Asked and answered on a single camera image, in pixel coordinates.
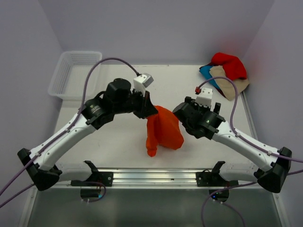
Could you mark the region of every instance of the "white basket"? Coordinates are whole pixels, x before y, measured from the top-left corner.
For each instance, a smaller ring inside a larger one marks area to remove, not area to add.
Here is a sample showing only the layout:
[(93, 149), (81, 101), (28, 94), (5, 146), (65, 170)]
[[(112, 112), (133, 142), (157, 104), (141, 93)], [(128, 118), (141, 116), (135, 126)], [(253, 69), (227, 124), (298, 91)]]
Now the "white basket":
[[(48, 93), (64, 100), (81, 100), (86, 76), (91, 67), (101, 59), (100, 52), (63, 52), (53, 73)], [(100, 66), (97, 66), (89, 78), (86, 99), (94, 95), (99, 71)]]

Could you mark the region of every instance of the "red fabric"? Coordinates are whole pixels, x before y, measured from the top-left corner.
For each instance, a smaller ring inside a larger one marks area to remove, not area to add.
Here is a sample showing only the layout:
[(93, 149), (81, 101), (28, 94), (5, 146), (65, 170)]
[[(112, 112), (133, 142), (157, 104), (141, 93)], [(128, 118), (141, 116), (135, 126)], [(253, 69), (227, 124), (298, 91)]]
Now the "red fabric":
[(216, 53), (212, 58), (212, 64), (222, 65), (226, 77), (235, 79), (247, 79), (246, 70), (244, 65), (238, 57), (228, 55), (225, 53)]
[(146, 148), (151, 157), (156, 155), (158, 145), (177, 150), (184, 142), (178, 118), (162, 106), (155, 107), (158, 114), (147, 117)]

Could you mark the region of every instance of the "small red tip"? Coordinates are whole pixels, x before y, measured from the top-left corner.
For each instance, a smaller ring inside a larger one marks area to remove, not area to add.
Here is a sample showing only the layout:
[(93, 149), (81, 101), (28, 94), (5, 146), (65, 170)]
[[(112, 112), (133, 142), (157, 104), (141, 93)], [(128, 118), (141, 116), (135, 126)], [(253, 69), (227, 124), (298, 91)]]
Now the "small red tip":
[(199, 95), (201, 93), (201, 88), (196, 87), (195, 92), (196, 92), (196, 95)]

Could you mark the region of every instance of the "beige fabric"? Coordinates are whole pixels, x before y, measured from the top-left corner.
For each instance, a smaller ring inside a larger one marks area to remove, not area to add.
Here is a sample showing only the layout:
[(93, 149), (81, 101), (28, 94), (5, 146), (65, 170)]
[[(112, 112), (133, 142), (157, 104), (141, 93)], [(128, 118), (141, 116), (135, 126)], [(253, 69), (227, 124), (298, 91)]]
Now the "beige fabric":
[[(225, 74), (225, 71), (224, 71), (222, 65), (213, 66), (209, 70), (209, 73), (210, 73), (210, 75), (212, 75), (213, 78), (226, 77), (226, 74)], [(215, 81), (228, 100), (231, 101), (235, 98), (235, 90), (229, 81), (227, 81), (225, 79), (215, 79)], [(235, 80), (233, 80), (233, 82), (235, 83), (235, 85), (238, 89), (238, 94), (241, 93), (242, 91), (244, 91), (244, 89), (248, 86), (248, 84), (250, 84), (248, 79), (235, 79)]]

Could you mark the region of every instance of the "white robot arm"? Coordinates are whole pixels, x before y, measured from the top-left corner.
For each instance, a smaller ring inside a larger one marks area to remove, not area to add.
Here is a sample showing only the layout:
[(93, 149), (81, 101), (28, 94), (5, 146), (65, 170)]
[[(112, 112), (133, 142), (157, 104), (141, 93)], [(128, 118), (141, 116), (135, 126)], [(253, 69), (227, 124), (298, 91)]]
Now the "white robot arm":
[[(115, 114), (134, 113), (138, 118), (157, 114), (157, 109), (150, 101), (149, 92), (145, 90), (152, 82), (151, 75), (141, 74), (134, 79), (134, 90), (131, 91), (129, 81), (115, 79), (108, 84), (106, 91), (86, 101), (84, 108), (79, 110), (81, 113), (76, 123), (71, 128), (69, 126), (78, 114), (36, 148), (21, 149), (18, 156), (22, 164), (33, 162), (28, 166), (27, 172), (37, 189), (46, 190), (58, 181), (98, 181), (99, 172), (90, 161), (78, 165), (62, 165), (56, 162), (81, 139), (111, 122)], [(61, 136), (41, 153), (40, 150), (58, 135)]]
[[(212, 172), (203, 172), (197, 177), (208, 181), (209, 186), (216, 186), (218, 181), (258, 182), (266, 190), (279, 193), (291, 165), (290, 161), (280, 157), (291, 157), (292, 152), (287, 148), (277, 149), (263, 144), (238, 129), (234, 129), (237, 132), (235, 134), (230, 123), (219, 115), (221, 104), (216, 103), (211, 111), (212, 94), (211, 88), (202, 88), (202, 93), (196, 99), (186, 97), (173, 113), (190, 135), (197, 139), (206, 137), (222, 143), (248, 158), (251, 163), (233, 164), (221, 161)], [(253, 145), (265, 149), (268, 154), (243, 141), (239, 138), (240, 135)]]
[[(37, 189), (46, 190), (58, 181), (98, 181), (100, 173), (90, 161), (78, 165), (61, 165), (56, 162), (81, 139), (111, 122), (115, 114), (132, 112), (139, 118), (156, 114), (157, 109), (150, 101), (149, 92), (145, 91), (152, 82), (150, 75), (142, 74), (134, 79), (134, 90), (131, 91), (131, 84), (127, 80), (115, 79), (109, 83), (105, 92), (100, 92), (95, 98), (86, 101), (77, 122), (69, 130), (67, 128), (78, 114), (38, 147), (20, 150), (18, 156), (23, 165), (34, 159), (27, 172)], [(206, 137), (222, 143), (248, 158), (251, 163), (233, 164), (220, 161), (211, 172), (202, 172), (197, 178), (203, 178), (209, 183), (208, 186), (218, 186), (217, 183), (233, 180), (258, 182), (268, 191), (280, 192), (290, 169), (290, 161), (261, 152), (240, 139), (239, 134), (252, 144), (263, 147), (269, 154), (291, 157), (292, 152), (287, 148), (270, 147), (238, 129), (235, 134), (230, 124), (219, 115), (221, 104), (216, 103), (211, 111), (212, 93), (212, 89), (203, 88), (203, 92), (196, 99), (186, 97), (173, 113), (189, 134), (197, 139)], [(58, 140), (43, 153), (39, 153), (45, 144), (62, 132), (65, 133)]]

